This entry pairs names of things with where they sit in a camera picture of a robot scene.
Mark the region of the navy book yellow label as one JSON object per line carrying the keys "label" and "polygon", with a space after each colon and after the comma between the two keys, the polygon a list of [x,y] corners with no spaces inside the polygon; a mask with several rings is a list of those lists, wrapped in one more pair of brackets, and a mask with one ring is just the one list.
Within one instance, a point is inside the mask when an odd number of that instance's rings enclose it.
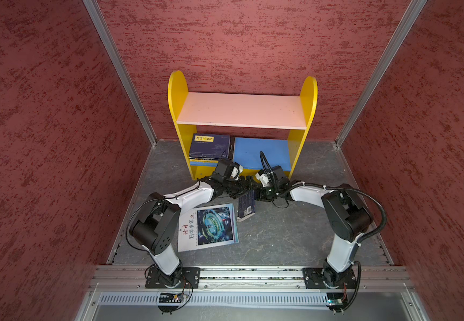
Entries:
{"label": "navy book yellow label", "polygon": [[244,221],[256,213],[255,192],[248,191],[239,198],[237,220]]}

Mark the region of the navy book set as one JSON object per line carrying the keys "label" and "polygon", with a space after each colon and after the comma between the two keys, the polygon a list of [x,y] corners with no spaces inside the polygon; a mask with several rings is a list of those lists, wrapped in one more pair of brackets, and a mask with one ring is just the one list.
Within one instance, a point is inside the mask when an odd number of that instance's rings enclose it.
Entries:
{"label": "navy book set", "polygon": [[193,135],[189,158],[220,160],[233,158],[234,138],[229,135],[198,134]]}

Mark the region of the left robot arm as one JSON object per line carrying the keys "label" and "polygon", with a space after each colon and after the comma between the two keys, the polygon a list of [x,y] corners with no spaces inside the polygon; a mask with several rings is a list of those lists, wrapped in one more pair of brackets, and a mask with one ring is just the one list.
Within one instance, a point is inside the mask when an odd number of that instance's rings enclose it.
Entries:
{"label": "left robot arm", "polygon": [[242,177],[238,181],[217,181],[210,177],[172,194],[152,193],[133,214],[128,234],[153,260],[154,276],[161,287],[184,286],[182,263],[172,246],[180,215],[217,199],[221,195],[238,198],[254,189],[254,183]]}

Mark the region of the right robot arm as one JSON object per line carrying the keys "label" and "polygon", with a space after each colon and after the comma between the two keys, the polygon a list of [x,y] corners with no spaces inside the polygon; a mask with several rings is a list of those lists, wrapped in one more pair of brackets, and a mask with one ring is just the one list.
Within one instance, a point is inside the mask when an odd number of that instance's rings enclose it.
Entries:
{"label": "right robot arm", "polygon": [[[281,198],[308,203],[325,210],[334,239],[318,279],[327,288],[339,288],[347,282],[361,244],[380,233],[388,221],[387,212],[378,200],[348,184],[332,187],[297,181],[279,187],[262,185],[255,188],[254,193],[260,201],[271,202]],[[380,223],[371,231],[369,227],[374,222],[374,216],[365,206],[362,196],[370,199],[381,213]]]}

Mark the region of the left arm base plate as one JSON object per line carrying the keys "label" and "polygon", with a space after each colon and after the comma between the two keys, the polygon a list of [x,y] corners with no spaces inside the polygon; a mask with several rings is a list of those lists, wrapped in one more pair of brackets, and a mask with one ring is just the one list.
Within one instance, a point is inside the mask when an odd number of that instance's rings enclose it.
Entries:
{"label": "left arm base plate", "polygon": [[145,288],[147,289],[196,289],[199,287],[201,268],[178,267],[173,274],[164,274],[154,266],[146,271]]}

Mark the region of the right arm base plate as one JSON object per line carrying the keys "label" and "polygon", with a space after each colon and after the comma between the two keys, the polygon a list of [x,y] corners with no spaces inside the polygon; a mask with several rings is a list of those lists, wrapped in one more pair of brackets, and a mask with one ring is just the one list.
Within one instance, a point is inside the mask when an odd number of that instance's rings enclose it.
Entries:
{"label": "right arm base plate", "polygon": [[354,289],[357,280],[350,267],[344,272],[336,272],[332,268],[305,267],[302,269],[306,289],[347,290]]}

